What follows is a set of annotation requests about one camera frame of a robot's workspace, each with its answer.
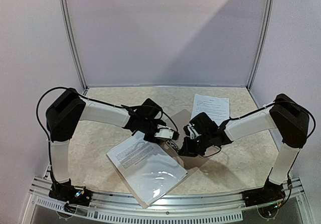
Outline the translucent brown folder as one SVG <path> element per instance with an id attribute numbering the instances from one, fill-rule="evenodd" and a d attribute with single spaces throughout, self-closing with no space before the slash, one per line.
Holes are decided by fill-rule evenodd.
<path id="1" fill-rule="evenodd" d="M 174 141 L 179 148 L 181 148 L 183 145 L 183 138 L 185 135 L 183 131 L 183 126 L 188 124 L 190 118 L 191 118 L 191 113 L 188 110 L 184 109 L 178 112 L 177 114 L 173 115 L 170 120 L 166 120 L 166 123 L 168 126 L 171 127 L 172 123 L 176 123 L 177 127 L 179 128 L 180 137 L 177 141 Z M 205 164 L 214 153 L 217 153 L 219 151 L 218 148 L 211 148 L 205 157 L 184 157 L 184 156 L 179 156 L 176 151 L 174 151 L 170 146 L 166 144 L 166 142 L 162 142 L 161 144 L 159 144 L 159 146 L 187 170 L 188 175 L 180 183 L 182 183 L 185 179 L 190 177 L 203 164 Z M 120 176 L 120 174 L 118 173 L 114 165 L 113 165 L 113 168 L 115 169 L 116 173 L 119 175 L 120 179 L 123 181 L 123 183 L 126 186 L 126 183 L 124 182 L 124 180 L 122 179 L 122 177 Z"/>

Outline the printed paper sheet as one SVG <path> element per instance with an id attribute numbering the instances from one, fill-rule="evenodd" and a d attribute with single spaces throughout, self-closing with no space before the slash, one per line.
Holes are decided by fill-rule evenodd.
<path id="1" fill-rule="evenodd" d="M 163 197 L 188 175 L 158 144 L 144 140 L 141 132 L 106 155 L 143 208 Z"/>

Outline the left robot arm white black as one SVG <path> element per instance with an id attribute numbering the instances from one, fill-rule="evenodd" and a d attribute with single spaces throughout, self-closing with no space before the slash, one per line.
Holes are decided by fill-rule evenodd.
<path id="1" fill-rule="evenodd" d="M 55 193 L 70 201 L 75 193 L 69 181 L 68 150 L 70 139 L 80 121 L 114 125 L 131 132 L 142 132 L 145 140 L 157 143 L 171 138 L 173 131 L 164 121 L 156 119 L 161 108 L 150 99 L 143 105 L 128 107 L 106 104 L 81 97 L 74 89 L 64 91 L 46 111 L 47 129 L 50 134 L 52 179 L 57 181 Z"/>

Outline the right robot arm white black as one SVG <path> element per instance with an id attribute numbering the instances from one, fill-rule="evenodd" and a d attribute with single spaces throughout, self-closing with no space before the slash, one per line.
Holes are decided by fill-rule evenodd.
<path id="1" fill-rule="evenodd" d="M 300 150 L 312 135 L 309 123 L 314 121 L 306 108 L 286 94 L 279 94 L 273 102 L 262 108 L 238 118 L 228 118 L 219 125 L 202 112 L 184 126 L 186 136 L 179 155 L 204 156 L 209 147 L 229 145 L 243 137 L 277 129 L 282 137 L 282 146 L 267 177 L 268 184 L 259 192 L 262 201 L 270 202 L 278 195 L 278 186 L 286 179 Z"/>

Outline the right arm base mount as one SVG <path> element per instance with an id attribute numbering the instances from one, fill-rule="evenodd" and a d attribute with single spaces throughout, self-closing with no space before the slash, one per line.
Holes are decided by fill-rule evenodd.
<path id="1" fill-rule="evenodd" d="M 288 197 L 286 197 L 283 185 L 277 185 L 269 180 L 266 180 L 263 187 L 245 190 L 241 192 L 242 199 L 245 202 L 245 206 L 256 206 L 265 203 L 275 203 L 281 200 L 280 204 L 276 204 L 275 208 L 283 206 L 291 195 L 292 184 L 290 184 L 290 191 Z"/>

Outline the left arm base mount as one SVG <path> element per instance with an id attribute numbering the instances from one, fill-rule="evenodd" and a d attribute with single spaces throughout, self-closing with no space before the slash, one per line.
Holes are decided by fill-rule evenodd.
<path id="1" fill-rule="evenodd" d="M 49 197 L 69 204 L 89 206 L 93 192 L 86 187 L 77 187 L 71 183 L 52 184 Z"/>

